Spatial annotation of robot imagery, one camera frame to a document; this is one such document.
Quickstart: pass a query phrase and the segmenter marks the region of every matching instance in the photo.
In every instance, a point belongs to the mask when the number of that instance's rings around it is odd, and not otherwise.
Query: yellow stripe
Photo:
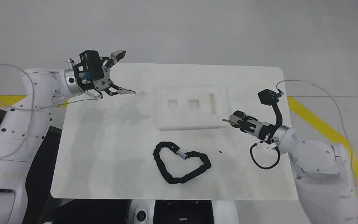
[[[19,102],[20,100],[22,100],[23,98],[25,98],[26,96],[7,96],[7,95],[3,95],[3,96],[0,96],[0,101],[7,104],[7,105],[13,105],[17,102]]]
[[[287,100],[289,103],[290,110],[300,116],[305,122],[311,125],[319,133],[324,135],[333,143],[342,143],[346,147],[349,157],[351,157],[351,152],[353,151],[353,170],[358,181],[358,160],[355,155],[354,149],[350,147],[348,140],[339,132],[331,128],[331,126],[326,124],[321,118],[317,117],[307,108],[305,108],[302,104],[297,102],[294,98],[288,97]]]

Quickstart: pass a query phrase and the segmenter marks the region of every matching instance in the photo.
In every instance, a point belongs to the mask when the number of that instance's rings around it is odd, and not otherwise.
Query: white table
[[[275,88],[283,79],[280,68],[120,63],[114,66],[111,78],[137,94],[105,95],[97,102],[68,105],[51,187],[53,197],[298,199],[287,155],[272,170],[257,168],[249,155],[250,146],[257,142],[253,136],[229,124],[214,129],[158,129],[163,115],[161,93],[168,86],[219,86],[226,107],[218,112],[226,113],[222,118],[241,110],[260,121],[274,123],[274,112],[260,104],[257,93]],[[279,107],[284,124],[290,126],[286,97],[280,99]],[[212,167],[186,184],[169,185],[152,155],[160,141],[174,142],[183,152],[205,153]],[[268,154],[267,162],[274,162],[275,156],[274,152]],[[168,171],[179,177],[201,164],[198,158],[184,161],[165,148],[161,158]]]

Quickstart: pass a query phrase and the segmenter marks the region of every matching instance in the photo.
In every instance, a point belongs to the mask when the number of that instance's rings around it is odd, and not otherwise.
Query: gray floor
[[[78,61],[85,49],[101,55],[126,49],[124,62],[278,66],[285,78],[312,81],[337,97],[357,146],[357,12],[354,0],[4,0],[0,62],[65,68],[67,58]],[[16,71],[0,67],[0,74],[0,95],[25,94]],[[288,95],[342,131],[323,93],[286,86]],[[303,136],[324,139],[297,115],[291,119]],[[308,223],[297,202],[238,207],[242,223]]]

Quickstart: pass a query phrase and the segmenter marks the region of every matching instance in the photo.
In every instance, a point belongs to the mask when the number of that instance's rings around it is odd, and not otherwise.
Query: rectangular cutout
[[[200,110],[199,100],[189,100],[189,110]]]
[[[175,112],[178,109],[178,100],[169,100],[168,101],[168,108]]]
[[[209,94],[209,98],[210,98],[211,114],[217,115],[215,95]]]

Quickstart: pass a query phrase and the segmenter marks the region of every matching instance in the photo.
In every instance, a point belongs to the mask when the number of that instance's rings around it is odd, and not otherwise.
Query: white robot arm
[[[294,128],[282,125],[277,106],[278,94],[263,90],[258,96],[262,104],[273,107],[276,124],[263,123],[242,111],[235,111],[229,120],[234,128],[251,134],[278,153],[277,161],[269,167],[259,165],[250,149],[254,163],[262,169],[274,168],[280,155],[288,153],[300,203],[312,224],[357,224],[358,199],[350,158],[341,144],[300,139]]]
[[[67,70],[25,70],[31,78],[22,75],[27,97],[8,109],[0,125],[0,223],[18,224],[23,220],[27,206],[25,180],[50,127],[54,107],[81,94],[94,99],[103,98],[101,91],[110,96],[135,94],[110,78],[111,67],[124,55],[125,51],[120,50],[111,57],[100,57],[97,51],[86,50],[79,55],[80,63],[73,65],[74,61],[68,60]]]

